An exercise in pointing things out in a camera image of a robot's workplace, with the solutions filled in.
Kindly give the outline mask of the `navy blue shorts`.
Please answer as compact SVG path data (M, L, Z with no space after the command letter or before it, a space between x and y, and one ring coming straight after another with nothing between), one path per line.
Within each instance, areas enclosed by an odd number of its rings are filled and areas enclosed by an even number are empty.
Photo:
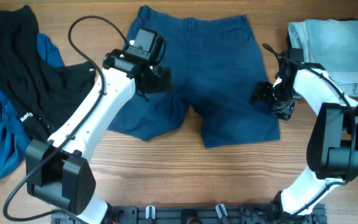
M193 108L201 116L207 148L280 139L279 122L267 105L250 101L268 77L247 16L180 19L144 5L128 38L141 28L167 41L162 65L172 72L173 88L148 98L133 96L109 130L148 141L179 128Z

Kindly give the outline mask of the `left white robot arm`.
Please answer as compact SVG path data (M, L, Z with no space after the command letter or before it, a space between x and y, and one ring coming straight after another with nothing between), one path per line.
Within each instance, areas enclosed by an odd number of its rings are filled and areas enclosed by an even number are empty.
M171 71L151 59L115 49L107 54L86 98L47 140L26 150L27 192L81 223L112 223L110 204L98 198L90 168L95 147L118 111L137 93L172 87Z

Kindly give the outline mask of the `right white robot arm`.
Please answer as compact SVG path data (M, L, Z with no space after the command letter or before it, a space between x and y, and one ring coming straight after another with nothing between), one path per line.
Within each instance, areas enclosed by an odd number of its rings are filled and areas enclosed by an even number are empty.
M309 217L328 193L358 176L358 102L339 89L322 65L263 46L274 54L279 71L275 83L258 82L251 103L264 102L268 113L287 121L300 96L317 115L306 168L272 202L271 221L298 222Z

